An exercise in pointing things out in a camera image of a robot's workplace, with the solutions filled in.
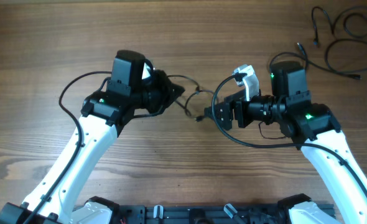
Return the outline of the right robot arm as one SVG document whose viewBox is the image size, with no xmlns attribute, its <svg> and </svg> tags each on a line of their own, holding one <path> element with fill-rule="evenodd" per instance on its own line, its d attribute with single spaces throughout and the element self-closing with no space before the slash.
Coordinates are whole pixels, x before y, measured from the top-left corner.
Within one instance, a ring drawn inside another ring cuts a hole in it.
<svg viewBox="0 0 367 224">
<path fill-rule="evenodd" d="M 271 95 L 262 95 L 250 65 L 234 70 L 242 90 L 217 102 L 215 93 L 205 116 L 222 134 L 237 120 L 240 128 L 253 121 L 278 123 L 287 147 L 296 147 L 322 178 L 345 223 L 367 223 L 367 178 L 353 157 L 341 125 L 327 105 L 312 103 L 306 68 L 296 61 L 269 66 Z"/>
</svg>

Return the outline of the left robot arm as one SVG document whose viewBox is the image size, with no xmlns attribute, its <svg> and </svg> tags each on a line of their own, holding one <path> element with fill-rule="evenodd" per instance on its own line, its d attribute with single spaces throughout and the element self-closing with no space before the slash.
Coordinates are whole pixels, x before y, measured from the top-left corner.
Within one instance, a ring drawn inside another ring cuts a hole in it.
<svg viewBox="0 0 367 224">
<path fill-rule="evenodd" d="M 20 205 L 5 204 L 0 223 L 118 222 L 119 205 L 104 198 L 93 197 L 75 208 L 83 186 L 125 125 L 138 118 L 136 110 L 158 116 L 185 89 L 132 50 L 119 50 L 105 74 L 100 88 L 85 98 L 81 116 L 73 119 L 76 129 L 54 165 Z"/>
</svg>

